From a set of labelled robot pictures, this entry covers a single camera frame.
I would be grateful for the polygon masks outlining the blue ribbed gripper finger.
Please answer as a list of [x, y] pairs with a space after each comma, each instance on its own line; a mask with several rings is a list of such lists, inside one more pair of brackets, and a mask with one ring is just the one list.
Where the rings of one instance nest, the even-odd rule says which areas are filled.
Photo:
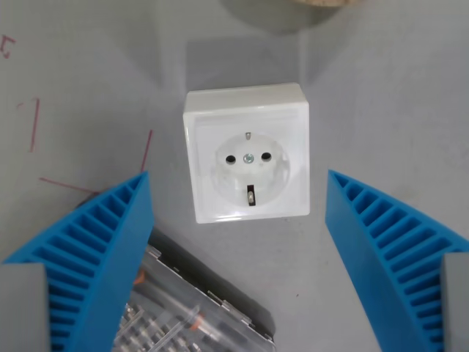
[[41, 263], [52, 351], [110, 351], [154, 226], [149, 175], [85, 202], [13, 252]]
[[442, 261], [468, 252], [468, 240], [334, 170], [325, 223], [380, 349], [444, 351]]

